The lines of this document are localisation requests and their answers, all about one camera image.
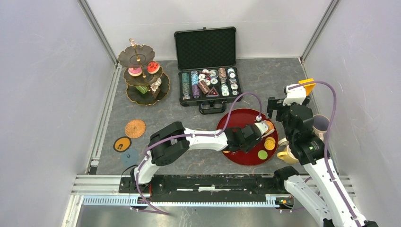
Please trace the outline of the red frosted donut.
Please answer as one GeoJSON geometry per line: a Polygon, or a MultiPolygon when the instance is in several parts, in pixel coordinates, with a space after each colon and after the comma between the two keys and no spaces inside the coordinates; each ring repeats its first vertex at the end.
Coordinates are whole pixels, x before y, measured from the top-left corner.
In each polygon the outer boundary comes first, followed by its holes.
{"type": "Polygon", "coordinates": [[[155,74],[159,71],[160,69],[160,64],[156,61],[151,61],[147,65],[147,71],[149,74],[155,74]]]}

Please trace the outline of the orange peach bun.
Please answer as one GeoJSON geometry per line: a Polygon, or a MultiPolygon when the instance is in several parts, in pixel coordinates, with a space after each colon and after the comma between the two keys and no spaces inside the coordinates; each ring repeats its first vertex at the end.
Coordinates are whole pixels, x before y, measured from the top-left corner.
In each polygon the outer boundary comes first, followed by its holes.
{"type": "Polygon", "coordinates": [[[274,127],[274,124],[273,124],[271,121],[266,120],[265,123],[266,123],[267,126],[268,126],[267,131],[275,128],[275,127],[274,127]]]}

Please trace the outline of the white rectangular pastry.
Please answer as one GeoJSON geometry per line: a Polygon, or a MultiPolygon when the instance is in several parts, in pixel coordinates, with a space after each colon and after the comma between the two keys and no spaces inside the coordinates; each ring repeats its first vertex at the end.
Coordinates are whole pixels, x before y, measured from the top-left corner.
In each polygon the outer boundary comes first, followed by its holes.
{"type": "Polygon", "coordinates": [[[147,86],[136,86],[136,89],[142,94],[145,94],[149,91],[147,86]]]}

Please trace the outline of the chocolate cake slice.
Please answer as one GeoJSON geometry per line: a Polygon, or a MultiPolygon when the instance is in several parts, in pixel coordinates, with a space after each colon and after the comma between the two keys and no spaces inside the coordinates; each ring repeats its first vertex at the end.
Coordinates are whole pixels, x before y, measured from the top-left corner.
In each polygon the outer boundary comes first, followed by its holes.
{"type": "Polygon", "coordinates": [[[156,99],[160,93],[160,87],[151,87],[152,96],[156,99]]]}

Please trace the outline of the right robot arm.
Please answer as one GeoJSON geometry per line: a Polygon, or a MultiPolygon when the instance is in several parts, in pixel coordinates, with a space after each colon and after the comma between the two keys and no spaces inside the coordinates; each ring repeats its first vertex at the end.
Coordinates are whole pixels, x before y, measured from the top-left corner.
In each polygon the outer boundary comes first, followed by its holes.
{"type": "Polygon", "coordinates": [[[314,115],[307,106],[310,97],[300,104],[285,104],[283,99],[270,97],[267,114],[284,128],[292,155],[308,172],[320,194],[303,181],[299,172],[286,166],[274,172],[273,187],[279,193],[292,194],[321,227],[376,227],[356,208],[339,180],[324,142],[314,133],[314,115]]]}

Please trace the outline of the pink frosted donut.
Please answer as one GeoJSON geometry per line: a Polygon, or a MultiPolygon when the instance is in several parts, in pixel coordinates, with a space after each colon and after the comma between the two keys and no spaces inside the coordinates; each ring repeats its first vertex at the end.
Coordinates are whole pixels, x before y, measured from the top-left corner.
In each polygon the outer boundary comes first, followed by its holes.
{"type": "Polygon", "coordinates": [[[133,77],[140,76],[142,75],[142,68],[128,68],[128,73],[133,77]]]}

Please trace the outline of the white striped donut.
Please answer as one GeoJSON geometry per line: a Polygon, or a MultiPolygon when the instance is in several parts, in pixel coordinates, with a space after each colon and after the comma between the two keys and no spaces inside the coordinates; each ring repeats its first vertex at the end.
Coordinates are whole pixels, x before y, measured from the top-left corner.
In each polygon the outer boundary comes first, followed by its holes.
{"type": "Polygon", "coordinates": [[[156,91],[159,89],[160,85],[162,84],[162,79],[161,78],[157,78],[157,80],[151,84],[151,89],[153,91],[156,91]]]}

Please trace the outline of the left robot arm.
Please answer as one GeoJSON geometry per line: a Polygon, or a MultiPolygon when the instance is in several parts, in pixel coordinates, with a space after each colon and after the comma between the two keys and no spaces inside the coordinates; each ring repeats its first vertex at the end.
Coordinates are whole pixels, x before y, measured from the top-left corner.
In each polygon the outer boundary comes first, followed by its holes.
{"type": "Polygon", "coordinates": [[[175,162],[189,150],[248,152],[269,130],[266,121],[216,131],[192,130],[174,122],[151,136],[144,159],[131,174],[130,186],[136,192],[144,192],[160,167],[175,162]]]}

